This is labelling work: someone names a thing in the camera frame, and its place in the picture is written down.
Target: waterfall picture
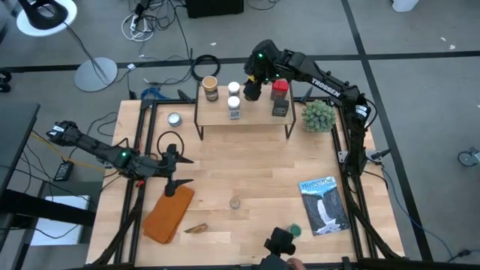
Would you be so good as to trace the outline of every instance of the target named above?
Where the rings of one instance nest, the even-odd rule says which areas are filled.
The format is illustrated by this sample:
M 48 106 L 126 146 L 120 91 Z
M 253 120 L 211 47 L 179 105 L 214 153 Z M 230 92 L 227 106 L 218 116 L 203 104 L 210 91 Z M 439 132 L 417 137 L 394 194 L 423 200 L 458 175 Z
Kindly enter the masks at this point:
M 333 176 L 298 184 L 314 236 L 350 228 Z

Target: yellow cable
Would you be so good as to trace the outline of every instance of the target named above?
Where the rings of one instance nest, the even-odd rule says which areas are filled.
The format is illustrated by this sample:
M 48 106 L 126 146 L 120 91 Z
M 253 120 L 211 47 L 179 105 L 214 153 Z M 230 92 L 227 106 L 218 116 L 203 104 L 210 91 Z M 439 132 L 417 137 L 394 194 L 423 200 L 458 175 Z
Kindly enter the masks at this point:
M 44 138 L 42 138 L 40 136 L 37 136 L 37 134 L 35 134 L 35 133 L 30 133 L 30 136 L 32 136 L 35 139 L 41 141 L 42 143 L 45 143 L 50 149 L 52 149 L 57 155 L 59 155 L 62 159 L 66 160 L 66 161 L 71 161 L 72 163 L 74 163 L 76 165 L 96 169 L 97 171 L 105 173 L 105 169 L 102 169 L 100 167 L 97 167 L 97 166 L 94 166 L 94 165 L 91 165 L 91 164 L 83 163 L 83 162 L 80 162 L 80 161 L 77 161 L 77 160 L 73 160 L 73 159 L 63 155 L 57 148 L 53 147 L 53 145 L 50 144 L 47 140 L 45 140 Z

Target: blue clamp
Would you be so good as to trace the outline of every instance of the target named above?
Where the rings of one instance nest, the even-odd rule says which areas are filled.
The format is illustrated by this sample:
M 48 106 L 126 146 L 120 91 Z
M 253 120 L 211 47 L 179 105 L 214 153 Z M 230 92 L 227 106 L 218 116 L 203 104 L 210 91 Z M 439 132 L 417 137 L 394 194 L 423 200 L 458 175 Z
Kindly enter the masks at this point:
M 160 87 L 150 87 L 143 90 L 142 94 L 140 95 L 140 99 L 146 99 L 150 94 L 154 95 L 155 100 L 159 100 L 159 101 L 170 100 L 170 97 L 165 97 L 164 95 L 160 94 Z

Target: hand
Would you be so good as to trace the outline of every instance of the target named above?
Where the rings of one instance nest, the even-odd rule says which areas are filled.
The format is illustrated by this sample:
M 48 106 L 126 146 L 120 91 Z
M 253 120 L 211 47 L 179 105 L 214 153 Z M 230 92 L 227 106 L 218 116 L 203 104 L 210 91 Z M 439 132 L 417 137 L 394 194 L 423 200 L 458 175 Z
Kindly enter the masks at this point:
M 305 266 L 303 266 L 303 262 L 300 259 L 290 258 L 286 261 L 286 263 L 293 266 L 295 270 L 307 270 Z

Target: white container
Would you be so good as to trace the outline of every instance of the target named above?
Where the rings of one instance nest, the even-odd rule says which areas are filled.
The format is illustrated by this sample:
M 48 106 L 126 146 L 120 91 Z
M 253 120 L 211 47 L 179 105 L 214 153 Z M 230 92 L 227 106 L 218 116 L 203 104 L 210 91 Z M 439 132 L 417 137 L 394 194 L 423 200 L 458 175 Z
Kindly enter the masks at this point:
M 240 98 L 229 97 L 227 102 L 230 120 L 240 119 Z
M 230 97 L 240 96 L 240 84 L 238 82 L 231 82 L 228 84 L 228 94 Z
M 393 0 L 393 9 L 397 12 L 411 11 L 419 0 Z

